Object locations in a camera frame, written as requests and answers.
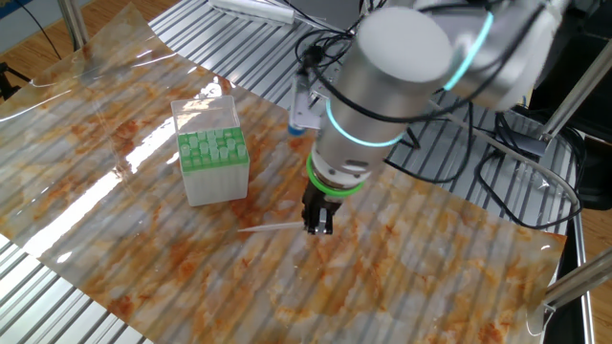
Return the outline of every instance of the marbled orange pattern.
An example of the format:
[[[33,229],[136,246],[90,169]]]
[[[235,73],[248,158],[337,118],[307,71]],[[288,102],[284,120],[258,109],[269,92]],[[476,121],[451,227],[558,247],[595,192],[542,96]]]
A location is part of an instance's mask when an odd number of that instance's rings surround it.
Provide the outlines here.
[[[249,196],[190,207],[170,101],[233,95]],[[170,51],[133,6],[0,107],[0,232],[156,343],[537,343],[564,238],[389,167],[333,236],[300,221],[314,137]]]

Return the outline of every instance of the wooden floor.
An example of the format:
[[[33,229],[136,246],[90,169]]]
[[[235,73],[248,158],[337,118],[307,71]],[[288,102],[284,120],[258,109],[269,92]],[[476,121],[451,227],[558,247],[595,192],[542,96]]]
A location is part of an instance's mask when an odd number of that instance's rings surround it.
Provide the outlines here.
[[[132,2],[144,18],[150,21],[178,1],[132,0]],[[94,0],[86,5],[82,10],[90,36],[98,32],[127,3],[129,0]],[[62,56],[72,52],[72,43],[62,21],[46,28],[46,32]],[[56,63],[57,57],[43,34],[37,33],[5,54],[0,54],[0,62],[7,62],[16,71],[32,78]],[[9,78],[13,85],[25,84],[15,77],[9,76]],[[588,259],[607,247],[612,247],[612,211],[584,210],[582,222]],[[612,338],[612,281],[594,290],[591,300],[597,342],[609,343],[609,338]]]

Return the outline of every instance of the striped metal surface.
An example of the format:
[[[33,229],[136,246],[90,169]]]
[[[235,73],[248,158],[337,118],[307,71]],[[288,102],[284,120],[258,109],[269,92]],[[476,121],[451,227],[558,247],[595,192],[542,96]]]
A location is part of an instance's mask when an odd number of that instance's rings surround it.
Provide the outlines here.
[[[274,28],[233,18],[213,10],[202,0],[184,0],[150,26],[172,50],[284,108],[291,103],[291,77],[297,67],[294,45],[301,35],[314,29],[301,22]],[[436,100],[445,106],[455,98],[442,95]],[[537,126],[523,117],[507,118],[517,131],[527,133]],[[478,127],[492,128],[493,120],[492,113],[476,108],[474,122]],[[390,159],[429,177],[453,174],[466,150],[466,133],[448,122],[418,124],[414,131],[423,149],[412,151],[399,145]],[[490,147],[477,140],[466,172],[443,187],[505,216],[473,175],[474,166],[489,151]],[[570,183],[575,180],[575,162],[562,140],[551,144],[540,163]],[[485,166],[483,176],[527,223],[546,223],[569,211],[569,202],[561,192],[555,187],[542,187],[541,179],[516,161],[494,161]],[[566,225],[550,230],[565,234]],[[578,232],[582,263],[581,227]],[[593,343],[592,335],[588,335],[591,333],[588,297],[583,298],[583,307],[588,336],[585,339]],[[150,341],[0,236],[0,343],[145,342]]]

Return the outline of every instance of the pipette tip box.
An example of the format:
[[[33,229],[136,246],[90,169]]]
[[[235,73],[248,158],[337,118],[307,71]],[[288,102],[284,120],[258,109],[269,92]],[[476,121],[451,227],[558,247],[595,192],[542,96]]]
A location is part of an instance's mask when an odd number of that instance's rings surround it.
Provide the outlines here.
[[[189,205],[247,197],[250,159],[233,97],[172,102]]]

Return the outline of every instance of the blue light ring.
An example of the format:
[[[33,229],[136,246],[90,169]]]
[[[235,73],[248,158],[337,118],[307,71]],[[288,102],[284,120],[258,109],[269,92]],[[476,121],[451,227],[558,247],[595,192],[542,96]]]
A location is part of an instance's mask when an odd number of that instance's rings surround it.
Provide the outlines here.
[[[461,62],[461,65],[455,72],[455,74],[450,78],[446,85],[444,85],[444,89],[447,91],[452,90],[453,87],[461,80],[463,75],[468,71],[471,66],[471,63],[476,58],[476,55],[480,51],[480,48],[485,44],[485,40],[489,35],[489,31],[493,25],[493,14],[491,12],[487,12],[487,19],[485,20],[485,24],[483,24],[478,37],[476,37],[476,41],[471,45],[470,51],[466,58]]]
[[[338,130],[339,133],[341,133],[344,137],[346,137],[347,139],[351,140],[354,143],[357,143],[357,144],[360,144],[366,147],[375,147],[375,148],[387,147],[387,146],[393,145],[397,143],[398,141],[400,141],[402,139],[402,136],[404,135],[404,134],[401,134],[397,138],[391,141],[387,141],[387,142],[368,142],[368,141],[357,139],[351,136],[346,131],[344,131],[344,129],[342,129],[340,125],[336,122],[336,119],[332,115],[332,105],[331,105],[330,99],[327,99],[327,102],[325,103],[325,108],[327,109],[327,118],[332,123],[332,125],[336,128],[336,130]]]

